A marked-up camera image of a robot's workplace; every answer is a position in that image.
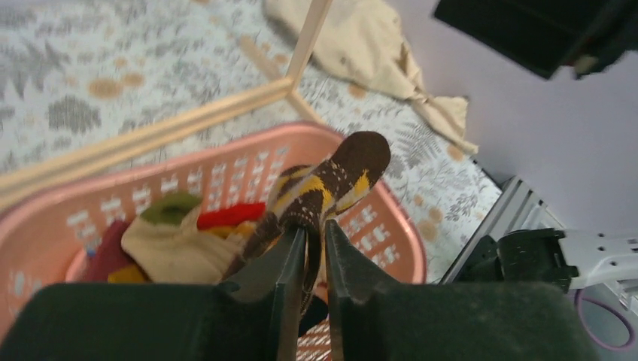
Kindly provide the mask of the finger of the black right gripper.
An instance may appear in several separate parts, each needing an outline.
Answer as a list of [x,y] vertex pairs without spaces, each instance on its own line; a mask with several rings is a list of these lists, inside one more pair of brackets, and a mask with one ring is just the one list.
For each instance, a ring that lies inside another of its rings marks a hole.
[[637,50],[635,1],[440,1],[433,16],[550,79],[603,73]]

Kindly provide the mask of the beige purple striped sock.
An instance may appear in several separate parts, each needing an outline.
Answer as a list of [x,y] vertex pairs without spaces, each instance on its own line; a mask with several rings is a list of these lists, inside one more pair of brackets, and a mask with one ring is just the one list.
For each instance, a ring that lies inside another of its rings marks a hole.
[[106,229],[101,244],[88,259],[80,281],[107,282],[111,274],[133,264],[133,259],[121,247],[123,234],[128,228],[128,222],[116,220]]

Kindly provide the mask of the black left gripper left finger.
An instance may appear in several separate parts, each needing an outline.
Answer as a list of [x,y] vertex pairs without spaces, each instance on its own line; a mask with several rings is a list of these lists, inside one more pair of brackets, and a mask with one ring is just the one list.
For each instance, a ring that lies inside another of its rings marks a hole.
[[307,234],[286,231],[216,286],[58,283],[39,290],[3,360],[293,360]]

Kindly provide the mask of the brown argyle sock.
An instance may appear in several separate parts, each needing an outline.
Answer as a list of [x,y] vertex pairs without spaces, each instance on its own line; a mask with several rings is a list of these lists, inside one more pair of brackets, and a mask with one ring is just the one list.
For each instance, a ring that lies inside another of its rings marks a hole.
[[229,264],[228,278],[273,247],[290,227],[306,231],[305,268],[300,313],[305,314],[325,254],[323,230],[328,220],[355,206],[381,179],[391,158],[387,139],[378,132],[350,134],[317,165],[295,165],[280,173],[266,210],[244,250]]

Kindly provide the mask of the mustard yellow sock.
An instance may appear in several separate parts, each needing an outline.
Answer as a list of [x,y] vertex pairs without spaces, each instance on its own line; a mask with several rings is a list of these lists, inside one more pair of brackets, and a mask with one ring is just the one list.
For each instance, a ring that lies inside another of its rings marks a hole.
[[145,284],[150,281],[138,265],[129,264],[110,273],[107,282],[110,284]]

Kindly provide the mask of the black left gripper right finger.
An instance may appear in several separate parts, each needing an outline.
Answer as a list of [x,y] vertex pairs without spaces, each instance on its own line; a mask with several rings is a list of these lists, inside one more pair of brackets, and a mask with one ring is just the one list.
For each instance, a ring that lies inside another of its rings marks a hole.
[[334,360],[596,360],[565,292],[541,281],[407,284],[325,225]]

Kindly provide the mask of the pink laundry basket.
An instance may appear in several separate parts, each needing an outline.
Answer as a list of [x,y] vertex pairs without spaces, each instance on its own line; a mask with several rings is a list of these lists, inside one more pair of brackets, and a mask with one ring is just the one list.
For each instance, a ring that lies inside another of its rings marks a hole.
[[[1,334],[41,289],[82,282],[88,259],[116,220],[130,223],[169,193],[202,199],[201,213],[269,200],[282,171],[317,165],[345,138],[310,123],[288,124],[159,165],[77,181],[30,198],[1,222]],[[325,225],[335,221],[350,242],[397,281],[424,279],[424,251],[413,227],[381,184],[324,224],[320,273],[328,290]]]

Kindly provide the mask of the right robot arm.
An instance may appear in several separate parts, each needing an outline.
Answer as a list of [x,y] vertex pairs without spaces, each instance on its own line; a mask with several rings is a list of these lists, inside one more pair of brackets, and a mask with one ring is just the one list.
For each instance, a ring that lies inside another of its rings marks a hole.
[[[441,1],[434,15],[546,80],[562,66],[579,80],[601,74],[637,50],[635,1]],[[521,179],[508,180],[442,282],[541,281],[564,292],[613,282],[629,308],[637,236],[540,229],[545,212]]]

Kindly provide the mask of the red snowflake sock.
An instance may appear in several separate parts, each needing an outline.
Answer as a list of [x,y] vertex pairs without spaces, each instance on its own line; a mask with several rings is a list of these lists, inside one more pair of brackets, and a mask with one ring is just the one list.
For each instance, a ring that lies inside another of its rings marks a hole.
[[221,226],[237,226],[245,221],[257,221],[266,211],[264,202],[238,203],[215,211],[206,211],[196,221],[199,230],[208,230]]

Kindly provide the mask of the beige maroon striped sock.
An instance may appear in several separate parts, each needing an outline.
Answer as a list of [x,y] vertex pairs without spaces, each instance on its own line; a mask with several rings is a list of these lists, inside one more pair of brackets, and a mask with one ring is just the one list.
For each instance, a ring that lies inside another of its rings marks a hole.
[[201,203],[200,197],[188,192],[169,193],[140,213],[123,233],[123,251],[151,281],[217,284],[245,249],[256,223],[200,231]]

